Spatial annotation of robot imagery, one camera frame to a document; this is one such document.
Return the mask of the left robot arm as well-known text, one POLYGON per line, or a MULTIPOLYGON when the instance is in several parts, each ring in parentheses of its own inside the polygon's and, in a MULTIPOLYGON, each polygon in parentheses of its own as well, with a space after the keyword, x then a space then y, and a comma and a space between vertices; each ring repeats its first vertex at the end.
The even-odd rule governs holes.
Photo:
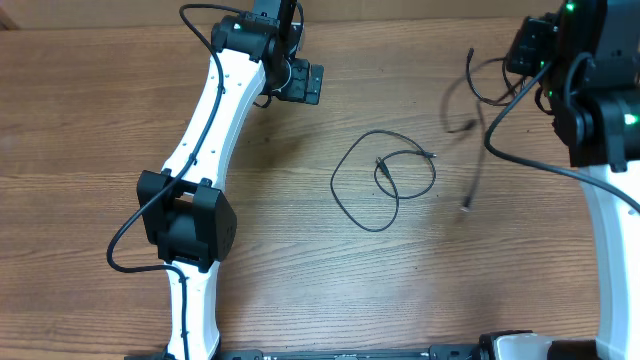
POLYGON ((210 36, 204 88, 180 143, 136 193, 159 270, 168 275, 171 336, 160 359, 213 359, 220 346, 217 275, 237 231, 224 190, 243 124, 257 98, 316 105, 324 69, 298 57, 304 13, 297 1, 225 7, 210 36))

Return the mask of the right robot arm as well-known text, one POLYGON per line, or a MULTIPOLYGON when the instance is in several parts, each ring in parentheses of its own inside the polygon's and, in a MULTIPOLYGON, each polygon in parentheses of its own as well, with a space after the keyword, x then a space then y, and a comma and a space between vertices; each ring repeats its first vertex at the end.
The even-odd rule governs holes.
POLYGON ((592 343, 554 341, 548 357, 639 356, 639 2, 566 1, 527 17, 506 69, 540 84, 593 225, 600 324, 592 343))

